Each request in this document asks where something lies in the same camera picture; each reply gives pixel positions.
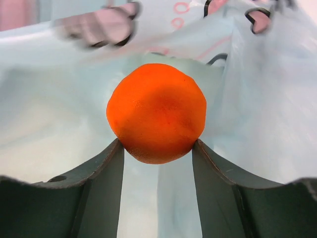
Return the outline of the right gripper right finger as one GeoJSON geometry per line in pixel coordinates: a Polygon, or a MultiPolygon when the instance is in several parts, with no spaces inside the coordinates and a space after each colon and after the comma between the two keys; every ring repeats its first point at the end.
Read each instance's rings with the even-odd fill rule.
{"type": "Polygon", "coordinates": [[[192,150],[205,238],[314,238],[317,180],[280,184],[226,160],[201,140],[192,150]]]}

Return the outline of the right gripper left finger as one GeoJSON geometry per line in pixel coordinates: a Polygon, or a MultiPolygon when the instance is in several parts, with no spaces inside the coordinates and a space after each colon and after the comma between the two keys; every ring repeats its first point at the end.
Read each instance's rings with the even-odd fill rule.
{"type": "Polygon", "coordinates": [[[48,182],[0,178],[3,238],[114,238],[117,236],[124,148],[105,150],[48,182]]]}

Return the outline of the orange fake mandarin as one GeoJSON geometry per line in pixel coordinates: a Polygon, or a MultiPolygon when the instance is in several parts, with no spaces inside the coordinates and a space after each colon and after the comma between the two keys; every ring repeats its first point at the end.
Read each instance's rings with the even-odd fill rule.
{"type": "Polygon", "coordinates": [[[146,164],[186,155],[206,122],[207,101],[193,78],[162,63],[144,64],[115,88],[108,123],[124,148],[146,164]]]}

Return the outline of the light blue printed plastic bag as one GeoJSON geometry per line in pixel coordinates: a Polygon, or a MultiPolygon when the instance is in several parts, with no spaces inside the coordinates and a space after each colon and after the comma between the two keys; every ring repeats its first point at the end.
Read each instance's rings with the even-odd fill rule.
{"type": "MultiPolygon", "coordinates": [[[[215,153],[280,184],[317,179],[317,25],[300,0],[1,1],[0,177],[48,182],[119,140],[106,106],[148,63],[200,87],[215,153]]],[[[116,238],[203,238],[193,147],[148,165],[123,146],[116,238]]]]}

